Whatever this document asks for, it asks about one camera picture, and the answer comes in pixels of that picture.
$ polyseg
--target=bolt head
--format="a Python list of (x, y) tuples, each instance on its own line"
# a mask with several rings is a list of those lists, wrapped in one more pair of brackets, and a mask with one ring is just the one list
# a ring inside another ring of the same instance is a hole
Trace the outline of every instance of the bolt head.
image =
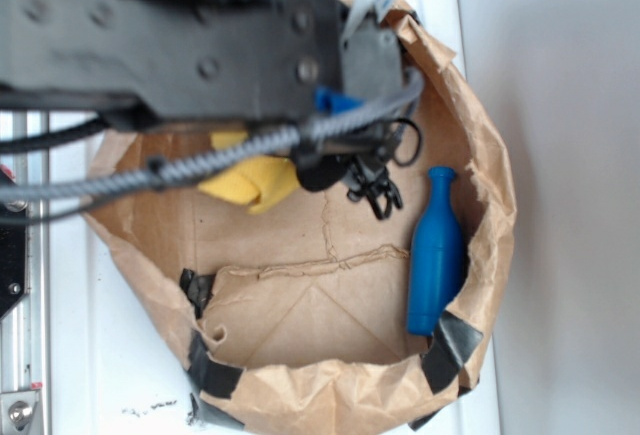
[(108, 28), (113, 24), (113, 10), (106, 3), (100, 2), (89, 12), (93, 23), (102, 28)]
[(25, 15), (36, 23), (45, 22), (49, 14), (49, 6), (44, 0), (27, 0), (23, 10)]
[(5, 208), (13, 213), (20, 213), (27, 209), (29, 203), (25, 200), (14, 200), (13, 202), (6, 202)]
[(313, 57), (304, 57), (298, 62), (296, 67), (298, 80), (302, 83), (312, 85), (318, 81), (320, 75), (320, 66)]
[(9, 420), (16, 427), (24, 428), (33, 416), (33, 408), (26, 402), (16, 402), (9, 408)]
[(306, 33), (311, 29), (313, 18), (306, 10), (297, 10), (293, 14), (293, 28), (298, 33)]
[(215, 58), (203, 58), (198, 63), (198, 73), (205, 80), (216, 78), (219, 72), (220, 66), (218, 65), (218, 61)]

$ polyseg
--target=yellow cloth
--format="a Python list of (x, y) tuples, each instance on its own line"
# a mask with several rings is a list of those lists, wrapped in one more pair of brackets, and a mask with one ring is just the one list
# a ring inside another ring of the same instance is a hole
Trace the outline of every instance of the yellow cloth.
[[(246, 132), (217, 132), (211, 134), (211, 145), (224, 149), (246, 138)], [(280, 203), (299, 186), (296, 167), (289, 159), (260, 156), (201, 182), (198, 189), (236, 205), (249, 205), (249, 213), (259, 214)]]

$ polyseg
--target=bottle cap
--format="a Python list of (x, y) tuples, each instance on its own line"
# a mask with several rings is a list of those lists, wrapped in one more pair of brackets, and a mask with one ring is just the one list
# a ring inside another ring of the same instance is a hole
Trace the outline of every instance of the bottle cap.
[(429, 177), (444, 177), (453, 180), (456, 178), (456, 172), (450, 167), (432, 167), (429, 169)]

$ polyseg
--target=black cable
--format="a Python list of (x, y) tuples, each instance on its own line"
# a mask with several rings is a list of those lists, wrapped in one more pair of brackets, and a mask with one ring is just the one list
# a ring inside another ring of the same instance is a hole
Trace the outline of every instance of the black cable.
[(118, 194), (96, 198), (91, 202), (85, 203), (84, 205), (80, 205), (69, 210), (64, 210), (62, 212), (44, 215), (42, 217), (14, 218), (0, 216), (0, 227), (29, 227), (31, 225), (40, 225), (42, 223), (55, 222), (63, 218), (72, 217), (73, 215), (80, 215), (81, 213), (97, 210), (104, 205), (108, 205), (109, 203), (116, 201), (122, 196), (123, 194)]
[(422, 147), (424, 145), (424, 136), (422, 134), (422, 130), (420, 130), (420, 127), (418, 126), (418, 124), (413, 120), (411, 120), (410, 118), (400, 117), (400, 118), (396, 118), (394, 122), (413, 128), (413, 130), (416, 132), (416, 135), (418, 136), (416, 151), (414, 152), (413, 156), (409, 160), (407, 161), (398, 160), (396, 153), (393, 154), (393, 161), (396, 162), (396, 165), (398, 165), (401, 168), (410, 167), (411, 165), (413, 165), (418, 161), (418, 157), (420, 157), (420, 153), (422, 152)]
[(0, 155), (35, 152), (75, 142), (82, 138), (90, 137), (107, 129), (107, 123), (94, 118), (80, 125), (65, 128), (57, 132), (47, 132), (35, 137), (24, 137), (16, 140), (0, 142)]

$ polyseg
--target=blue bottle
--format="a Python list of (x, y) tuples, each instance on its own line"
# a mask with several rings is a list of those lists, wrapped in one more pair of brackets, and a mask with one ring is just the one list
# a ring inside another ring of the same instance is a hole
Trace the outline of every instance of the blue bottle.
[(433, 167), (429, 177), (431, 198), (411, 246), (407, 331), (414, 335), (433, 334), (463, 281), (464, 242), (449, 200), (456, 172), (449, 167)]

